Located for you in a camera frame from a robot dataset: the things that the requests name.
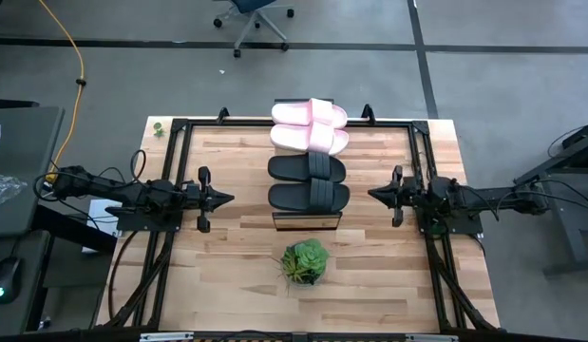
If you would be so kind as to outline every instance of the green succulent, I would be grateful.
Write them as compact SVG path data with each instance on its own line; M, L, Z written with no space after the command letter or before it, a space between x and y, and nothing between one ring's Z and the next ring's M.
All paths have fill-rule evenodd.
M299 265L297 257L295 256L295 250L291 247L288 247L285 250L281 262L283 263L285 276L293 282L302 284L304 283L304 278L310 275L310 270L308 268Z
M313 270L321 275L325 271L326 262L330 254L321 246L316 238L311 238L295 245L295 255L299 267Z
M155 137L159 137L159 138L162 137L162 135L164 134L164 130L162 129L161 123L154 123L152 128L154 128L154 136Z

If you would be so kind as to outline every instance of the black floor stripe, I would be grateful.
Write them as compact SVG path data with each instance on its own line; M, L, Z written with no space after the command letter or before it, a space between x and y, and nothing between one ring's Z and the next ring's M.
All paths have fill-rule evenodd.
M435 95L433 94L433 84L430 82L430 73L428 71L427 54L425 53L425 41L423 32L420 28L420 19L414 0L408 0L409 19L411 20L411 29L414 35L414 43L417 47L416 57L418 57L418 67L420 68L420 82L423 85L425 103L427 105L427 116L429 119L439 119Z
M143 40L78 39L81 48L234 48L230 42L173 42ZM419 45L390 43L289 43L291 49L424 51L461 53L544 53L588 54L588 47L524 47L524 46L466 46ZM67 39L0 37L0 46L70 47ZM280 43L243 43L242 48L281 49Z
M464 53L575 53L588 54L588 47L450 46L426 45L426 52Z
M24 47L70 47L67 39L46 38L0 38L1 46ZM132 40L76 40L79 48L234 48L229 42L172 42ZM289 43L290 49L315 50L367 50L367 51L414 51L413 44L364 44L364 43ZM241 48L281 49L281 43L247 42Z

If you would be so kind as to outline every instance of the chair base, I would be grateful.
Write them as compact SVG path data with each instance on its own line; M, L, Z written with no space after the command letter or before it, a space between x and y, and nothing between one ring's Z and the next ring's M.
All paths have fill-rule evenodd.
M256 29L259 29L260 23L263 23L265 26L267 26L268 29L270 29L270 31L272 31L274 34L276 34L283 41L283 43L281 44L281 50L287 51L290 47L289 44L287 43L287 37L285 36L285 34L283 32L281 32L281 30L275 25L275 23L273 23L273 21L271 21L264 13L264 10L278 9L278 8L287 8L287 17L288 18L294 17L294 9L292 9L292 7L288 6L288 5L265 6L262 9L256 9L256 10L253 10L248 13L240 13L238 11L237 7L233 5L224 13L221 13L216 16L216 19L214 20L214 26L218 29L221 28L221 26L223 24L222 20L229 19L231 16L236 17L236 16L240 16L240 15L245 15L249 18L247 20L247 24L245 24L245 27L243 28L243 31L238 36L238 39L235 41L235 51L234 51L235 58L240 57L239 47L243 43L243 40L245 39L245 37L247 37L247 34L249 34L251 27L255 26Z

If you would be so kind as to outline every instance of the pink slide sandal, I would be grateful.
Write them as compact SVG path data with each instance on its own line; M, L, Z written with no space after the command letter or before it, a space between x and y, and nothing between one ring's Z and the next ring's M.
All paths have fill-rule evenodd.
M336 155L349 143L349 134L326 124L310 126L276 124L271 129L271 142L276 147L295 151L312 151Z
M305 103L273 105L275 124L309 125L312 122L333 128L347 125L347 112L329 101L310 99Z

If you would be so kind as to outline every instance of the computer mouse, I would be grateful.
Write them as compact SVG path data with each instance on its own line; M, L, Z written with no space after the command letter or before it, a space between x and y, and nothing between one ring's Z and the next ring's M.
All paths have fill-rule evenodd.
M0 304L11 303L19 295L22 263L17 256L0 260Z

